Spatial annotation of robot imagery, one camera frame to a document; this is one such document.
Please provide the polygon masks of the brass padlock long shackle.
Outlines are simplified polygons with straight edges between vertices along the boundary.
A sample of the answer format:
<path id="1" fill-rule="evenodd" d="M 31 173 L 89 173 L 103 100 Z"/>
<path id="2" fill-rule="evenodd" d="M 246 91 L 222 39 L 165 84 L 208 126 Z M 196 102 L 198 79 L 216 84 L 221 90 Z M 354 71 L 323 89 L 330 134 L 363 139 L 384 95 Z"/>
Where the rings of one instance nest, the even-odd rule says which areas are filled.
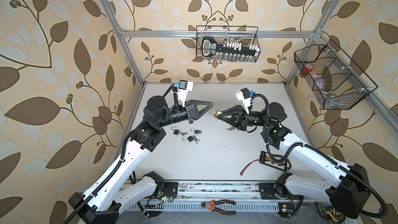
<path id="1" fill-rule="evenodd" d="M 220 110 L 217 110 L 216 108 L 212 107 L 209 111 L 209 114 L 211 114 L 212 116 L 214 116 L 215 118 L 218 118 L 218 116 L 220 114 L 222 114 L 222 112 Z"/>

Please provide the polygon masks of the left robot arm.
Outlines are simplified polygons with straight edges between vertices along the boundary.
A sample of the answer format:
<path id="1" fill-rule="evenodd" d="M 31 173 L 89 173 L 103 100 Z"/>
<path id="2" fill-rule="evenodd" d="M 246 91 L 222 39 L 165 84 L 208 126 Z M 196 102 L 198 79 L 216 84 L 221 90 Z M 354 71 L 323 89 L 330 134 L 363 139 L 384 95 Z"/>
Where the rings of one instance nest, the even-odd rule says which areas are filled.
<path id="1" fill-rule="evenodd" d="M 64 223 L 79 216 L 86 224 L 114 224 L 124 211 L 156 194 L 164 179 L 155 172 L 128 188 L 122 186 L 166 136 L 164 126 L 185 120 L 193 123 L 212 107 L 212 102 L 189 100 L 184 108 L 170 108 L 163 96 L 150 98 L 144 108 L 143 121 L 124 138 L 119 157 L 90 188 L 70 197 L 74 210 Z"/>

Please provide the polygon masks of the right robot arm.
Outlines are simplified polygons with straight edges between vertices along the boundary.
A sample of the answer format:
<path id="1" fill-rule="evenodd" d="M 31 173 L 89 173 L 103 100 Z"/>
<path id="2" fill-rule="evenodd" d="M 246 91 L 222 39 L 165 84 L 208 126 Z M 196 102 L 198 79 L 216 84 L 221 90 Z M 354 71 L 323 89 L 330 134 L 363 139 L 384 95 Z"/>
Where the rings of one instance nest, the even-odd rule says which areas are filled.
<path id="1" fill-rule="evenodd" d="M 320 200 L 351 219 L 357 219 L 361 214 L 373 218 L 388 215 L 387 204 L 369 185 L 366 169 L 357 163 L 350 166 L 330 157 L 284 127 L 282 121 L 287 115 L 279 103 L 272 102 L 260 112 L 247 112 L 244 107 L 236 105 L 218 111 L 215 117 L 242 131 L 248 126 L 262 127 L 266 148 L 273 146 L 285 153 L 274 159 L 276 163 L 294 157 L 322 177 L 314 180 L 285 172 L 275 182 L 280 198 L 291 194 Z"/>

